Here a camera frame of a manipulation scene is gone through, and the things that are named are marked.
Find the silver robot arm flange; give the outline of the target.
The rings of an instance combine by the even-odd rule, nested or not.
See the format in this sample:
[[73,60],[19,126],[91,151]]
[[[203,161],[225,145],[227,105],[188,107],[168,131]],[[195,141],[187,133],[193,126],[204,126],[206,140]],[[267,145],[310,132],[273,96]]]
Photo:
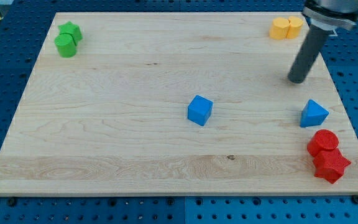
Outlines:
[[358,21],[358,0],[306,0],[302,14],[322,30],[352,30]]

